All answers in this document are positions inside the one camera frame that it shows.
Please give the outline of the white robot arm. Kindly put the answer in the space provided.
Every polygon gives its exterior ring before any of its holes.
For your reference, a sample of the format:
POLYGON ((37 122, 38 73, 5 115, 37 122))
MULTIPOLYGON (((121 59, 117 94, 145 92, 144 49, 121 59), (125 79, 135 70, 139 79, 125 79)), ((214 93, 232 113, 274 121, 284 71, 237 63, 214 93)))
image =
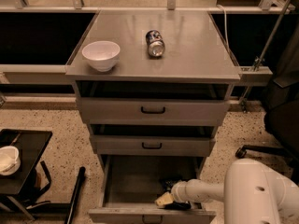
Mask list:
POLYGON ((299 187, 288 177, 251 159, 234 161, 222 184, 199 179, 179 181, 156 199, 158 206, 177 203, 224 203, 225 224, 281 224, 299 216, 299 187))

